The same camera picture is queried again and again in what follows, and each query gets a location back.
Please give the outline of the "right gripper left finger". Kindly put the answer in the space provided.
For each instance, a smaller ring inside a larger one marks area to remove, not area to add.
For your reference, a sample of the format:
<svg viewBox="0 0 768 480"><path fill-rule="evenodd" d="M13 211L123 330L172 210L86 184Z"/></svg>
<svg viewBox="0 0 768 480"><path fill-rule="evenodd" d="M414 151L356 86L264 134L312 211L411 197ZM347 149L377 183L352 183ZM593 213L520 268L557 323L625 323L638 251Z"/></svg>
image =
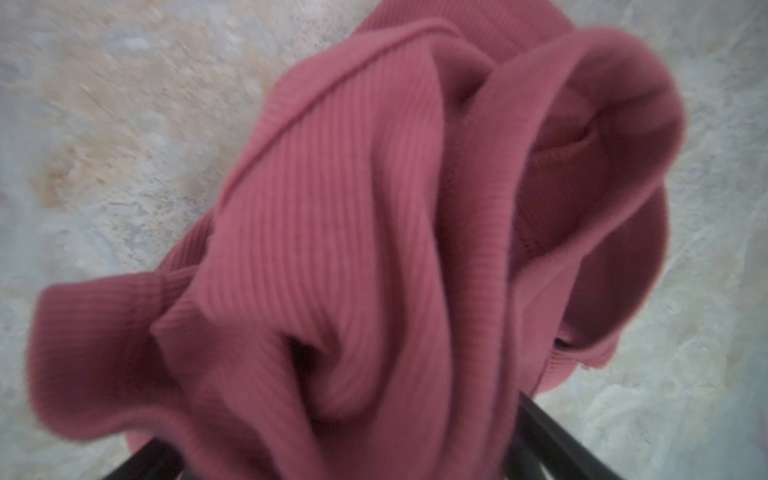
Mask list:
<svg viewBox="0 0 768 480"><path fill-rule="evenodd" d="M157 438L147 442L103 480L175 480L184 471L184 461L170 444Z"/></svg>

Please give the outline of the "maroon ribbed cloth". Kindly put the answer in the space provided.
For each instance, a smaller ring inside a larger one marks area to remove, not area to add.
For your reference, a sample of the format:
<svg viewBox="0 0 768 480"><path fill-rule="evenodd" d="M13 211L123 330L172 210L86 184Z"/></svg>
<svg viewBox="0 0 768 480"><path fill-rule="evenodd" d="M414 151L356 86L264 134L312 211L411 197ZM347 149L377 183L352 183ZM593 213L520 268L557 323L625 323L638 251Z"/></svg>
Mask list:
<svg viewBox="0 0 768 480"><path fill-rule="evenodd" d="M205 479L498 479L520 394L599 368L661 269L663 62L546 1L385 1L289 70L154 270L40 295L56 434Z"/></svg>

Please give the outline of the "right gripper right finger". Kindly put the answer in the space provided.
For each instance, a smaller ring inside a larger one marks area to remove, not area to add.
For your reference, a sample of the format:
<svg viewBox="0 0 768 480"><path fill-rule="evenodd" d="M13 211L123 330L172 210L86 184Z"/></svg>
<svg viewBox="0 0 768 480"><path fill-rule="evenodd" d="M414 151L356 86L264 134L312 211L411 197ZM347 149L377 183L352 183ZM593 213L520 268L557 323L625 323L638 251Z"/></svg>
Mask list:
<svg viewBox="0 0 768 480"><path fill-rule="evenodd" d="M621 480L531 398L519 396L516 429L504 461L506 479Z"/></svg>

